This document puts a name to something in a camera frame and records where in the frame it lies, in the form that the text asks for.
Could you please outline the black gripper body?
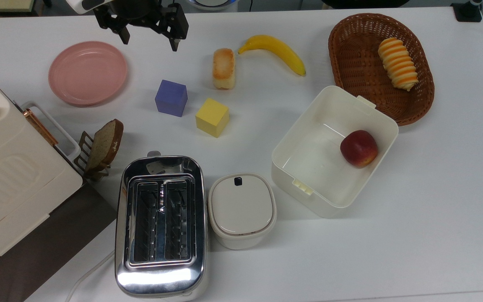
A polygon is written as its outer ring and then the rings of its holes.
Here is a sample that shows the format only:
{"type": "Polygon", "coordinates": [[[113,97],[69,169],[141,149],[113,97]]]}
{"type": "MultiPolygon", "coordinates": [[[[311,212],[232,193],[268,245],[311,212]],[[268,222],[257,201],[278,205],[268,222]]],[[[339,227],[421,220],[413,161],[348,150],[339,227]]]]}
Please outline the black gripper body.
{"type": "Polygon", "coordinates": [[[167,6],[161,0],[111,0],[95,7],[94,15],[102,29],[119,35],[123,26],[150,28],[156,33],[186,39],[189,24],[180,4],[167,6]]]}

